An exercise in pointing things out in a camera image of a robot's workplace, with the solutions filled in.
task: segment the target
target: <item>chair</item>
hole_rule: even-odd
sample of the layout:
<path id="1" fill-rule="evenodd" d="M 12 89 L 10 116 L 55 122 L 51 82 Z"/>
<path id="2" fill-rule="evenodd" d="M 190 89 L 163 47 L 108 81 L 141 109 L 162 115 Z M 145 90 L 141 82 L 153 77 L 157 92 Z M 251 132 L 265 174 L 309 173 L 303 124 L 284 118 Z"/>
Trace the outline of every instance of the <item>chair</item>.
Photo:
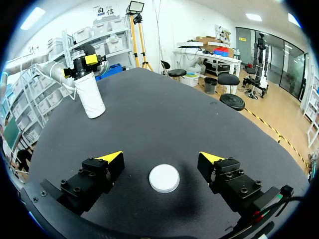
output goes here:
<path id="1" fill-rule="evenodd" d="M 252 78 L 252 75 L 256 75 L 256 70 L 253 68 L 247 68 L 246 72 L 248 73 L 248 77 L 245 78 L 245 80 L 248 84 L 253 85 L 253 89 L 246 91 L 245 95 L 247 95 L 251 99 L 257 100 L 258 97 L 255 95 L 254 90 L 255 90 L 255 86 L 260 86 L 260 81 L 256 80 L 256 77 Z"/>
<path id="2" fill-rule="evenodd" d="M 239 82 L 238 77 L 232 74 L 222 73 L 218 76 L 218 84 L 220 85 L 238 86 Z M 242 111 L 245 108 L 243 99 L 233 94 L 223 94 L 219 100 L 236 111 Z"/>
<path id="3" fill-rule="evenodd" d="M 160 61 L 160 62 L 164 68 L 165 74 L 172 77 L 173 79 L 175 79 L 177 81 L 180 81 L 179 78 L 183 77 L 184 75 L 187 74 L 187 72 L 183 69 L 176 69 L 176 70 L 167 71 L 170 68 L 170 64 L 168 62 L 165 62 L 165 61 Z"/>

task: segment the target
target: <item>poster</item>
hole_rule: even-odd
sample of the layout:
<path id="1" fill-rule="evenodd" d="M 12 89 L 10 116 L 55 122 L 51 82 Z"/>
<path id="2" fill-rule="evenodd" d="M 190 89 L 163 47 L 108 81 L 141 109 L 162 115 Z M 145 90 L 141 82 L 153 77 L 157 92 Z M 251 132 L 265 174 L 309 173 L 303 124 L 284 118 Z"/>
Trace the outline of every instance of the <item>poster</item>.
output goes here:
<path id="1" fill-rule="evenodd" d="M 118 3 L 114 1 L 97 1 L 93 6 L 93 14 L 95 19 L 118 16 Z"/>
<path id="2" fill-rule="evenodd" d="M 216 33 L 216 38 L 218 40 L 221 40 L 222 43 L 225 44 L 230 44 L 230 31 L 227 30 L 226 28 L 223 28 L 219 25 L 215 25 L 215 33 Z"/>

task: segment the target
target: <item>white disc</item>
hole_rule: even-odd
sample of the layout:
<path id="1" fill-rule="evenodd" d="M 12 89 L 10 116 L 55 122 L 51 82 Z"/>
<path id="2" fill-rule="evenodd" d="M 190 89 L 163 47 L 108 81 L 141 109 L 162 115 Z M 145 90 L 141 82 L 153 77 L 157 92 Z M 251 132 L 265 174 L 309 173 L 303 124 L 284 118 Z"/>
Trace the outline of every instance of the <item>white disc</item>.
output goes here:
<path id="1" fill-rule="evenodd" d="M 161 164 L 151 170 L 149 180 L 157 192 L 170 193 L 179 185 L 179 174 L 173 166 Z"/>

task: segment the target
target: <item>yellow tripod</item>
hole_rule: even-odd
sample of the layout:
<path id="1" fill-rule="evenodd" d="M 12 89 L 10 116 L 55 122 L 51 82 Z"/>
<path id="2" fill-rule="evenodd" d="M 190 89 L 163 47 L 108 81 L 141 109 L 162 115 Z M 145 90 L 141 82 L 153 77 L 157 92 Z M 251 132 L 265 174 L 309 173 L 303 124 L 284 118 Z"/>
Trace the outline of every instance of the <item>yellow tripod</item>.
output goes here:
<path id="1" fill-rule="evenodd" d="M 134 48 L 134 56 L 135 56 L 136 66 L 140 67 L 139 58 L 138 58 L 138 54 L 137 54 L 137 48 L 136 48 L 136 39 L 135 39 L 135 32 L 134 32 L 133 16 L 130 15 L 130 18 L 131 18 L 131 31 L 132 31 L 132 37 L 133 37 L 133 48 Z M 144 59 L 144 62 L 142 63 L 142 68 L 147 69 L 149 67 L 149 69 L 151 71 L 153 71 L 153 68 L 151 67 L 149 62 L 146 60 L 144 39 L 143 39 L 143 32 L 142 32 L 142 25 L 141 25 L 140 22 L 139 22 L 139 30 L 140 30 L 141 45 L 142 45 L 142 51 L 143 51 L 142 55 L 143 55 L 143 59 Z"/>

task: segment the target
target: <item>blue bin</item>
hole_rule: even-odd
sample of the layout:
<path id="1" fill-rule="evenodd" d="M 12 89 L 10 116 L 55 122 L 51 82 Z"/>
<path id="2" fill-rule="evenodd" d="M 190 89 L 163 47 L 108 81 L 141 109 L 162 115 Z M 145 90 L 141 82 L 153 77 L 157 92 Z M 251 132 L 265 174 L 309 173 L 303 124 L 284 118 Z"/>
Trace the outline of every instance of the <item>blue bin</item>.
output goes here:
<path id="1" fill-rule="evenodd" d="M 219 56 L 228 56 L 228 52 L 225 51 L 214 51 L 214 54 Z"/>
<path id="2" fill-rule="evenodd" d="M 110 69 L 108 70 L 107 73 L 103 74 L 102 76 L 95 77 L 95 80 L 96 81 L 102 80 L 103 78 L 108 77 L 108 76 L 112 76 L 112 75 L 114 75 L 116 73 L 121 72 L 122 70 L 123 69 L 122 69 L 121 64 L 112 65 L 112 66 L 110 66 Z"/>

